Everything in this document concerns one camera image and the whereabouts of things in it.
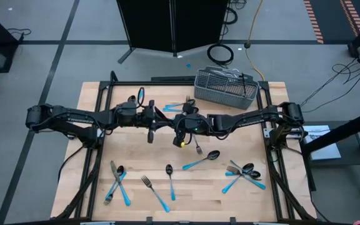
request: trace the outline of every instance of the wire basket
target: wire basket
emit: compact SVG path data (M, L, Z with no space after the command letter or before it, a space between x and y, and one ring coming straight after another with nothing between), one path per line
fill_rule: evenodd
M256 98L259 84L238 71L207 67L199 69L194 82L194 97L238 109L247 109Z

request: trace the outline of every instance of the metal basket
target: metal basket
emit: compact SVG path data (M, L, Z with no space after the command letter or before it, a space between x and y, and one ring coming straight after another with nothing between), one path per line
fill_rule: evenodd
M252 76L218 67L199 69L194 97L238 109L247 109L256 98L259 84Z

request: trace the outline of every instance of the gray floor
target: gray floor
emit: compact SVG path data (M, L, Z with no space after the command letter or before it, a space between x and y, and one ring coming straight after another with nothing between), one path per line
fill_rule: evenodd
M27 40L60 40L74 0L0 0L0 23L6 28L30 28ZM225 39L246 39L257 0L248 1L239 21L229 27ZM267 0L257 19L255 40L315 40L302 1ZM69 40L124 40L126 35L117 5L112 0L80 0L69 32ZM241 45L234 50L231 68L254 73ZM21 152L27 129L26 109L37 104L54 59L57 46L20 46L12 68L0 74L0 207ZM64 47L47 97L49 104L76 107L84 81L107 80L114 70L121 81L147 81L154 76L191 76L214 64L207 47L169 54L135 50L123 64L117 60L128 50L125 45L67 45ZM284 81L291 101L300 103L333 76L331 66L351 61L346 46L337 45L253 45L250 56L268 81ZM217 58L226 52L215 49ZM342 85L337 77L304 110L345 93L352 83ZM344 121L360 115L360 82L344 98L304 115L307 121ZM23 174L7 215L6 223L48 219L56 192L56 180L63 162L67 139L61 134L35 136ZM350 223L360 219L360 167L315 169L317 191L313 199L328 219Z

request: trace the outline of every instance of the fork tines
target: fork tines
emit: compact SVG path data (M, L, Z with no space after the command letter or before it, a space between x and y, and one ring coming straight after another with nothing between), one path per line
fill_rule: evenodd
M237 168L235 167L232 167L232 166L227 166L226 168L228 171L234 173L234 174L241 174L240 170L238 170Z
M148 179L148 177L146 177L145 175L142 175L141 180L144 182L144 184L145 184L147 187L150 186L150 185L152 185L151 182L150 182L150 180Z

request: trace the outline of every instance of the wooden tabletop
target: wooden tabletop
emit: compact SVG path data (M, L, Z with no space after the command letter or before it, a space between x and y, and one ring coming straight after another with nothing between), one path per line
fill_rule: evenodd
M98 82L83 83L78 109L94 110L98 86ZM270 82L269 86L273 104L288 101L283 82ZM154 99L159 109L166 104L184 102L186 96L193 97L194 92L192 86L144 88L144 102L148 103L150 99ZM127 101L129 96L137 94L138 89L139 86L115 86L111 107ZM235 115L245 112L199 99L196 104L202 115ZM254 101L247 111L257 109L257 102ZM173 118L175 112L165 112L165 115ZM236 217L237 222L276 221L261 129L260 124L237 129L224 141L219 141L215 137L198 136L197 140L204 156L196 153L194 143L184 148L174 146L172 141L175 134L168 127L161 128L155 133L153 144L147 143L147 129L115 129L113 134L105 139L92 220L145 221L146 217L152 216L153 221L229 221L230 217ZM299 149L297 140L290 139L287 143L290 148ZM78 140L69 141L66 157L80 146ZM221 152L216 160L204 161L187 171L182 170L183 165L202 159L209 151L215 149ZM70 159L62 170L51 216L61 213L79 189L85 155L86 150L81 151ZM309 197L308 180L301 155L283 150L283 157L290 190L306 211L316 217ZM240 179L227 194L223 194L221 190L234 179L224 175L230 159L239 165L254 163L254 169L262 174L261 182L266 185L266 190L263 191L251 182ZM120 190L114 193L110 204L103 204L105 195L114 182L111 160L114 160L117 166L123 165L127 171L122 183L131 200L129 207L124 204ZM169 176L165 172L167 164L171 164L174 169L172 180L176 193L175 201L170 197ZM153 192L141 181L142 175L151 180L153 188L169 205L171 212L164 211ZM286 217L284 195L281 189L278 189L283 216ZM89 192L84 196L82 216L86 214L88 197Z

